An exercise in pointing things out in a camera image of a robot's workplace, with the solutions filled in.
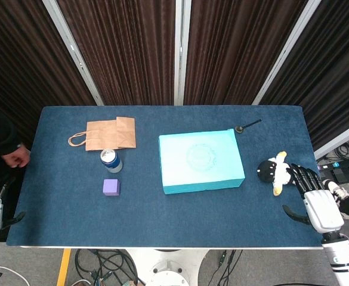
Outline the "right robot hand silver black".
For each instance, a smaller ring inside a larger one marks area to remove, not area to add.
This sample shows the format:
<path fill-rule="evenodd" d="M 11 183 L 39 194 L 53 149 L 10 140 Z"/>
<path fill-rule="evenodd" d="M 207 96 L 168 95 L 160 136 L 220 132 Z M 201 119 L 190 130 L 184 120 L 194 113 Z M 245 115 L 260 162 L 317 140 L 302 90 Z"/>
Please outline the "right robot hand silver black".
<path fill-rule="evenodd" d="M 306 215 L 302 216 L 283 205 L 287 216 L 294 221 L 311 225 L 320 234 L 338 232 L 344 225 L 344 220 L 333 195 L 323 186 L 320 176 L 315 171 L 296 164 L 292 164 L 287 171 L 294 180 L 306 209 Z"/>

